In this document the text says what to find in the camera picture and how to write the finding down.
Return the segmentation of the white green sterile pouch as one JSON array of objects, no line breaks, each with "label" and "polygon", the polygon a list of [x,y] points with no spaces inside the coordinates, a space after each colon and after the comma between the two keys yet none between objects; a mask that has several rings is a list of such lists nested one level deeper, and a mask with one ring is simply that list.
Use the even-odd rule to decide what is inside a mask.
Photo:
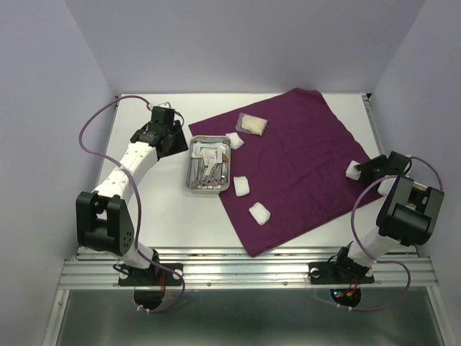
[{"label": "white green sterile pouch", "polygon": [[201,156],[202,152],[205,149],[218,150],[219,148],[221,148],[222,152],[225,153],[226,150],[228,149],[228,144],[225,144],[225,143],[202,143],[202,142],[196,142],[196,143],[192,144],[192,156],[193,157]]}]

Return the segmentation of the white gauze pad edge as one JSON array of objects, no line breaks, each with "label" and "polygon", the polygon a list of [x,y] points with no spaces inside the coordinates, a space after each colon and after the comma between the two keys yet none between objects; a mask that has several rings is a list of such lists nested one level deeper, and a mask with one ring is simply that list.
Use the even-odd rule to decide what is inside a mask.
[{"label": "white gauze pad edge", "polygon": [[352,160],[346,169],[346,172],[345,172],[346,177],[349,179],[358,181],[361,176],[361,172],[357,168],[358,166],[359,166],[359,162]]}]

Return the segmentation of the small clear bagged packet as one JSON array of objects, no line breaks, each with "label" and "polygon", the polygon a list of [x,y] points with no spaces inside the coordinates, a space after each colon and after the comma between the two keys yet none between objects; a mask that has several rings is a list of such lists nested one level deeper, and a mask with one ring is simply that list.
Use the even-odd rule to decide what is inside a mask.
[{"label": "small clear bagged packet", "polygon": [[216,150],[206,149],[202,151],[202,158],[206,167],[212,166],[216,159]]}]

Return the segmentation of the stainless steel tray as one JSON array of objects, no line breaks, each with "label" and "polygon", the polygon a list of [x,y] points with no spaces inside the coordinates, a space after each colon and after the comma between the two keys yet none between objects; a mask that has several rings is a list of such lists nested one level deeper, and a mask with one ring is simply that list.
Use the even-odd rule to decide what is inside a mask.
[{"label": "stainless steel tray", "polygon": [[194,136],[189,145],[185,185],[195,194],[219,195],[230,185],[231,140],[227,136]]}]

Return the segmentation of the white gauze pad top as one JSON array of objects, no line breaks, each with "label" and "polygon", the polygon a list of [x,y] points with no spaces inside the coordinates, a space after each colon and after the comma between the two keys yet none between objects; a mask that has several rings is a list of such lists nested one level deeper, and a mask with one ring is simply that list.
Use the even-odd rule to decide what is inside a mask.
[{"label": "white gauze pad top", "polygon": [[236,150],[240,147],[242,147],[242,145],[244,145],[244,141],[241,139],[241,137],[237,134],[237,132],[233,132],[233,133],[226,133],[225,134],[226,137],[228,137],[230,139],[230,142],[231,142],[231,148],[233,150]]}]

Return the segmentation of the white gauze pad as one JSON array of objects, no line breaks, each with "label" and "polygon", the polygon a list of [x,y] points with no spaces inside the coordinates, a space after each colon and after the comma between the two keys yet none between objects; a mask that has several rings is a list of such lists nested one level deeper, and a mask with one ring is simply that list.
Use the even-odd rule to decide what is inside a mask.
[{"label": "white gauze pad", "polygon": [[237,197],[242,197],[250,193],[249,181],[246,177],[234,177],[233,184]]},{"label": "white gauze pad", "polygon": [[249,213],[260,226],[263,226],[271,217],[271,213],[259,202],[249,208]]},{"label": "white gauze pad", "polygon": [[242,147],[242,145],[244,145],[244,141],[241,139],[241,137],[237,134],[237,132],[233,132],[233,133],[226,133],[225,134],[226,137],[228,137],[230,139],[230,142],[231,142],[231,148],[233,150],[236,150],[240,147]]}]

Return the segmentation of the bagged beige bandage roll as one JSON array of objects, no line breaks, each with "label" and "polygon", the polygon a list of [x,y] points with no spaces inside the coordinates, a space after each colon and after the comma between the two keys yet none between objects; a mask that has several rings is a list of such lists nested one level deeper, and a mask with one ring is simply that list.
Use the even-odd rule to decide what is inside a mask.
[{"label": "bagged beige bandage roll", "polygon": [[237,120],[236,130],[238,132],[262,136],[267,126],[267,123],[268,120],[264,118],[241,112]]}]

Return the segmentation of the white gauze pad bottom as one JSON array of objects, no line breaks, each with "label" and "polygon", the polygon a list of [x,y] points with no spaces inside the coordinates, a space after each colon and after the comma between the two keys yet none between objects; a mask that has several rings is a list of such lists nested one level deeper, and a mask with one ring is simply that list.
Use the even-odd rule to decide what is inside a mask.
[{"label": "white gauze pad bottom", "polygon": [[260,226],[263,226],[271,217],[271,213],[259,202],[249,208],[249,213]]}]

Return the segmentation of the small white paper strip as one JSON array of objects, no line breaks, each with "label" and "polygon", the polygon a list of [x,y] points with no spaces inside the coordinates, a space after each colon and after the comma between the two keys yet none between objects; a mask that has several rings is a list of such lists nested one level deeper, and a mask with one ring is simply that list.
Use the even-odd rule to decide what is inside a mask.
[{"label": "small white paper strip", "polygon": [[225,154],[225,148],[223,146],[219,146],[216,149],[216,159],[215,159],[216,164],[220,164],[220,163],[223,162],[223,155],[224,154]]}]

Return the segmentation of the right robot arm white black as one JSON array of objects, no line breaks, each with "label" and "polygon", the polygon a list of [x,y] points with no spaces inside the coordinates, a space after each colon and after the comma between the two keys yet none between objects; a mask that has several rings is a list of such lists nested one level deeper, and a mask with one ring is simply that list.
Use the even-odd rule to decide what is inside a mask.
[{"label": "right robot arm white black", "polygon": [[423,245],[433,234],[444,199],[442,179],[435,174],[438,188],[415,182],[408,176],[414,161],[420,161],[431,171],[436,171],[417,156],[395,151],[362,164],[350,162],[346,177],[365,186],[359,197],[364,198],[367,193],[376,190],[385,197],[385,201],[373,230],[342,247],[332,262],[331,272],[337,280],[361,279],[391,249]]}]

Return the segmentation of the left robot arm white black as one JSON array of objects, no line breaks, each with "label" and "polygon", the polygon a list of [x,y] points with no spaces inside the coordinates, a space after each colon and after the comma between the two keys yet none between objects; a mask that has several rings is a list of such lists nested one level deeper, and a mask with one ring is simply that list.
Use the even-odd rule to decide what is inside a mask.
[{"label": "left robot arm white black", "polygon": [[162,158],[187,151],[183,117],[169,105],[152,106],[151,119],[136,130],[121,160],[108,177],[91,192],[76,199],[78,243],[106,252],[121,261],[119,274],[136,283],[164,283],[167,271],[159,266],[159,255],[139,240],[140,222],[128,210],[138,198],[138,184]]}]

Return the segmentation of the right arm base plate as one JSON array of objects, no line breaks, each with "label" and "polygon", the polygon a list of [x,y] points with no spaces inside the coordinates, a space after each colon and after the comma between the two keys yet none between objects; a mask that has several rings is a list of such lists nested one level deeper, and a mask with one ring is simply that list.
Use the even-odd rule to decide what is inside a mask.
[{"label": "right arm base plate", "polygon": [[373,275],[366,276],[368,267],[356,264],[338,265],[333,262],[311,262],[308,265],[310,281],[313,285],[340,285],[359,282],[372,284]]}]

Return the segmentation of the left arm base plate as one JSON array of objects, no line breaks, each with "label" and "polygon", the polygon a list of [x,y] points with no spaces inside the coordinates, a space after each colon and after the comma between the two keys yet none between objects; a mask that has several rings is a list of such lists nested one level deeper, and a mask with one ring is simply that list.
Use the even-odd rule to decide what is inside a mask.
[{"label": "left arm base plate", "polygon": [[112,268],[119,274],[118,285],[121,287],[179,287],[182,285],[177,276],[182,272],[183,265],[171,263],[167,267],[176,272],[173,275],[169,271],[151,266],[148,269],[139,269],[126,264],[114,264]]}]

